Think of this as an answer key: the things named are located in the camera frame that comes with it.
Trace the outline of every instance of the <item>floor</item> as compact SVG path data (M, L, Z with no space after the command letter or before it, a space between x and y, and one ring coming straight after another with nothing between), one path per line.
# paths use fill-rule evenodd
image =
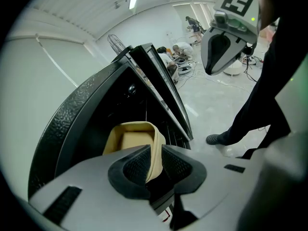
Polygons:
M259 38L254 55L264 59L268 43ZM266 135L266 131L250 131L240 142L230 145L207 145L205 139L209 134L219 134L226 131L233 119L246 102L255 82L249 80L246 74L230 76L220 73L209 76L205 73L200 55L201 47L195 46L195 68L180 76L176 85L190 119L194 140L190 142L192 150L224 156L241 156L249 148L256 148ZM248 73L256 80L261 75L261 69L252 66Z

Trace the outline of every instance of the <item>beige container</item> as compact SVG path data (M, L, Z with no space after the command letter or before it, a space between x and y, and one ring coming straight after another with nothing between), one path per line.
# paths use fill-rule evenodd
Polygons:
M165 143L165 137L152 123L146 121L126 122L111 130L103 155L149 144L151 146L151 166L146 178L146 182L149 182L159 176L163 170L161 152L162 144Z

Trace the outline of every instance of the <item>black hair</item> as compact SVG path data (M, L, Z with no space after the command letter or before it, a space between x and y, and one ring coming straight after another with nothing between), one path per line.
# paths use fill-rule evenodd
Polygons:
M157 49L157 52L158 52L158 53L166 53L166 52L167 52L167 48L164 47L164 46L159 47L159 48Z

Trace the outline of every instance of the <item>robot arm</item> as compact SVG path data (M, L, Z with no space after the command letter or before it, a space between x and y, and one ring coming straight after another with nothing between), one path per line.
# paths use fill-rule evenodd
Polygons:
M261 26L258 0L219 0L214 10L215 19L201 43L202 62L208 75L219 74L242 52L252 55Z

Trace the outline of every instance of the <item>person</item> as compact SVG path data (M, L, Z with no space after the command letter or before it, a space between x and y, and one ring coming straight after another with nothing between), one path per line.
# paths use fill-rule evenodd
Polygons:
M176 63L166 54L167 49L165 47L159 47L157 49L158 55L163 60L168 72L170 73L173 83L176 85L178 83L179 73L178 66Z
M201 30L200 30L200 23L197 20L192 19L189 16L186 16L186 21L188 21L188 24L189 24L189 26L187 28L193 29L194 34L197 36L197 39L200 42L201 39L202 39Z
M296 0L301 8L302 0ZM290 80L301 64L307 45L299 47L298 38L290 35L292 22L284 0L259 0L261 29L280 18L277 31L264 57L261 76L254 86L247 102L236 115L232 126L221 134L212 134L206 138L210 145L230 145L239 142L249 131L270 125L270 128L258 146L268 147L274 140L290 133L288 123L275 101L275 96ZM300 18L300 12L294 11L293 18ZM302 42L307 41L306 33L301 34ZM255 149L249 149L242 158L250 159Z
M179 42L173 45L172 49L180 57L186 58L187 60L193 59L193 48L185 42Z

